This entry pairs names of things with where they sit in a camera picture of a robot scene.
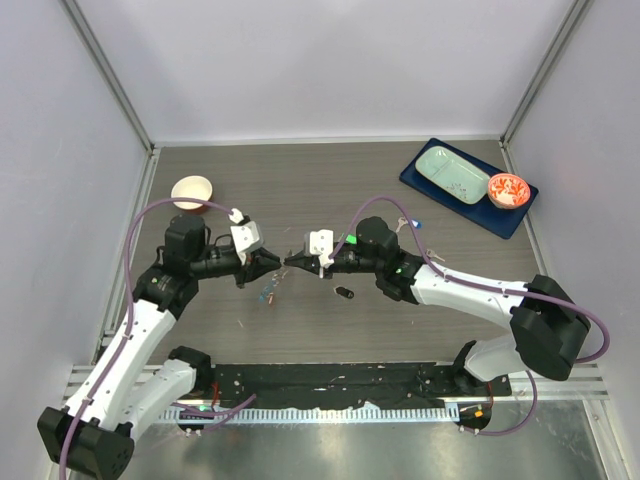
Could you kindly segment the metal crescent keyring holder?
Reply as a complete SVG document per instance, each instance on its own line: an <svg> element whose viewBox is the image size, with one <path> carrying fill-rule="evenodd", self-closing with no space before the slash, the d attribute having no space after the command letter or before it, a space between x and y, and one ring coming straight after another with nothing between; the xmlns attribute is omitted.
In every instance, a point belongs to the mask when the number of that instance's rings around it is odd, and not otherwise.
<svg viewBox="0 0 640 480"><path fill-rule="evenodd" d="M260 293L259 301L262 303L266 303L269 306L273 305L275 298L275 291L279 287L279 285L286 278L289 269L284 266L277 270L270 278L268 284L263 288Z"/></svg>

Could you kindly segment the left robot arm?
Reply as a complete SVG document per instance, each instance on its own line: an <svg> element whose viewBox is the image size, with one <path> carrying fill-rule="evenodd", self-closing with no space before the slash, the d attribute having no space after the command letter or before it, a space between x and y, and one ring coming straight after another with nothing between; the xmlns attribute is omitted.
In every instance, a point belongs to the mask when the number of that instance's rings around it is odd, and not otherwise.
<svg viewBox="0 0 640 480"><path fill-rule="evenodd" d="M154 263L138 278L132 302L92 372L59 409L48 407L37 428L50 459L94 479L117 479L136 441L172 403L205 397L214 383L211 358L174 349L141 387L135 385L159 342L175 326L204 279L231 276L238 287L280 268L264 249L258 224L240 211L231 215L229 243L215 245L197 215L174 217Z"/></svg>

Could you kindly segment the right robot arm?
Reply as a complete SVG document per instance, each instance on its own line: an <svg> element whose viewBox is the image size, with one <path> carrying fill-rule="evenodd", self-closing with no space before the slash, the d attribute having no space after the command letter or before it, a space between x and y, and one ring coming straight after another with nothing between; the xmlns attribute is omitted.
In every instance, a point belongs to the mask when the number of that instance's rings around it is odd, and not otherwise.
<svg viewBox="0 0 640 480"><path fill-rule="evenodd" d="M509 282L450 270L402 249L397 234L379 217L361 220L353 243L338 244L330 230L310 232L304 249L285 264L321 278L372 273L377 288L394 301L446 307L504 328L504 336L470 341L456 357L451 380L465 395L525 370L566 380L590 330L586 315L574 310L552 278Z"/></svg>

